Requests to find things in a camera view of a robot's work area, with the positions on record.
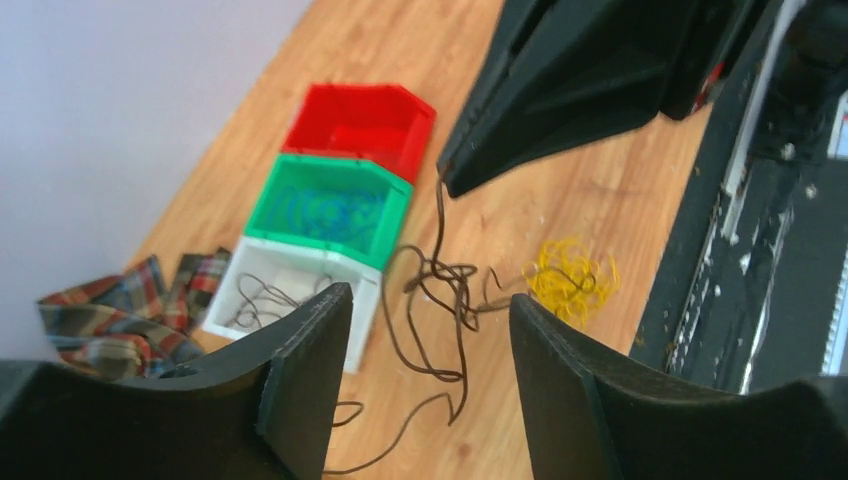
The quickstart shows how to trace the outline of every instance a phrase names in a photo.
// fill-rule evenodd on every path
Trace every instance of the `yellow string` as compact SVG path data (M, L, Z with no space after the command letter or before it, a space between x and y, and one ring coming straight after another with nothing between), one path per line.
M586 328L589 318L619 286L612 256L607 255L604 268L589 259L589 252L577 238L545 242L536 262L523 268L522 274L542 306L579 330Z

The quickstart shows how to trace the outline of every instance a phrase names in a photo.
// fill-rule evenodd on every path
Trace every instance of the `screw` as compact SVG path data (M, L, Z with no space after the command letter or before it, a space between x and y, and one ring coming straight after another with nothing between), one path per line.
M792 160L795 158L795 145L787 143L780 149L780 157L784 160Z

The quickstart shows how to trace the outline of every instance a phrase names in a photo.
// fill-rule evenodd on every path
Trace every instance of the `checkered fabric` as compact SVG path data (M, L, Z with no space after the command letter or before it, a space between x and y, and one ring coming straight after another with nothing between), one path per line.
M105 379L156 376L203 355L190 338L218 288L230 252L182 257L171 289L151 256L38 302L60 357Z

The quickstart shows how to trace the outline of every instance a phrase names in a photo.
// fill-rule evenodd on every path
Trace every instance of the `table surface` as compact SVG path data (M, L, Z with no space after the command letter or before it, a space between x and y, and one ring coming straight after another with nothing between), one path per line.
M435 161L472 85L500 11L487 0L316 0L243 104L174 198L136 259L157 254L166 272L184 252L234 248L275 153L312 82L401 83L438 112L402 242L432 248ZM614 256L621 289L591 319L586 333L627 352L634 339L708 112L683 123L658 118L638 132L517 169L447 206L443 259L519 273L547 239L580 236L595 255ZM412 262L389 274L389 304L403 319L399 285ZM480 299L479 284L472 291ZM432 302L416 318L436 366L458 368L454 327ZM399 327L412 355L412 338ZM197 332L209 350L226 340ZM410 424L377 465L347 478L532 478L506 313L481 318L465 335L470 398L447 426L443 404ZM336 429L328 468L370 460L394 439L409 411L444 391L396 357L378 314L357 375L346 375L340 399L365 402L365 413ZM448 391L458 395L459 385Z

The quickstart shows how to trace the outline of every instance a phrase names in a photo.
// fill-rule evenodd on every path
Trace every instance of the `white wall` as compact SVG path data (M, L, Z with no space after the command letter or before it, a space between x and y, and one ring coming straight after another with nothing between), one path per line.
M0 356L122 270L310 0L0 1Z

